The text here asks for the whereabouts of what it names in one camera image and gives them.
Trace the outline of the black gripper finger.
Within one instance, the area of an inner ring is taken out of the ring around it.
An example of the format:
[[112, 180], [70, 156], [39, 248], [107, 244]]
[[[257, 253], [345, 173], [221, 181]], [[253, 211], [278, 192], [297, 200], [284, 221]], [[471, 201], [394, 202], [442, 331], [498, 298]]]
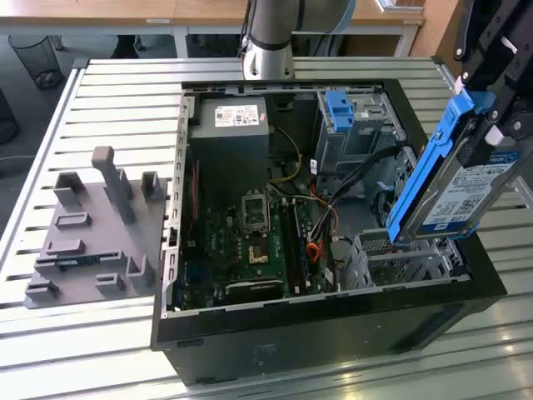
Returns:
[[532, 99], [518, 97], [509, 105], [496, 104], [488, 114], [486, 143], [499, 146], [504, 138], [521, 142], [532, 138]]
[[517, 1], [461, 1], [453, 50], [461, 64], [460, 82], [468, 90], [484, 90], [501, 74], [509, 53], [501, 44]]

